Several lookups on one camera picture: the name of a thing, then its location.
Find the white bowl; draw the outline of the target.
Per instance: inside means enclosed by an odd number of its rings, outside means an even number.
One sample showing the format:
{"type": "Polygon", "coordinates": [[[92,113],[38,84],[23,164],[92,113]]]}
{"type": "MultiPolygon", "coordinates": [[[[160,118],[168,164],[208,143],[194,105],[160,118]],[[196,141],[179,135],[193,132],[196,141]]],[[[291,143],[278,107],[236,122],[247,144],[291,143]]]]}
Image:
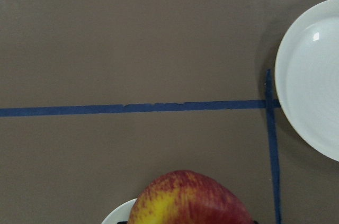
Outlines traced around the white bowl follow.
{"type": "Polygon", "coordinates": [[[106,216],[101,224],[117,224],[118,221],[128,221],[131,209],[136,200],[137,199],[132,199],[118,206],[106,216]]]}

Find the red yellow apple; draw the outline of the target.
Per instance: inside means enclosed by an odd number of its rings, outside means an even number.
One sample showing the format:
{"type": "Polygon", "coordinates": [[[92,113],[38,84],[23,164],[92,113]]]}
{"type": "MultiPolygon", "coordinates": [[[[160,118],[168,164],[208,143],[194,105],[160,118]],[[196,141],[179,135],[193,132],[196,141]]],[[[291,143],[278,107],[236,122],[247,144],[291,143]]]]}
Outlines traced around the red yellow apple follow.
{"type": "Polygon", "coordinates": [[[216,180],[189,170],[154,179],[137,197],[128,223],[254,223],[245,205],[216,180]]]}

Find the white round plate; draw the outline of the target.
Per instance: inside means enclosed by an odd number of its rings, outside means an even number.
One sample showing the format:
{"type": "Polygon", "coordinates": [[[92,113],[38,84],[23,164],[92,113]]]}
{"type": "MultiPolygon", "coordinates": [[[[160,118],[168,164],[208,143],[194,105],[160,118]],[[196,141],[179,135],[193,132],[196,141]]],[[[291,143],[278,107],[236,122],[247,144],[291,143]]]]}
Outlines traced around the white round plate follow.
{"type": "Polygon", "coordinates": [[[296,133],[338,160],[338,0],[311,7],[291,24],[278,48],[274,79],[296,133]]]}

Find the brown paper table cover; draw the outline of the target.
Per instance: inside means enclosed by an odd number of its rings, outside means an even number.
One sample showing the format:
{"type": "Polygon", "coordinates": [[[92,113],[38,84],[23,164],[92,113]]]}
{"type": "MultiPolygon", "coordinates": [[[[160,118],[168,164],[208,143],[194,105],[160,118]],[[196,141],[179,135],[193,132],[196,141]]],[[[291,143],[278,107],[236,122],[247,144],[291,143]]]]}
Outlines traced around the brown paper table cover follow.
{"type": "Polygon", "coordinates": [[[208,175],[275,223],[265,74],[325,0],[1,0],[1,223],[101,223],[208,175]]]}

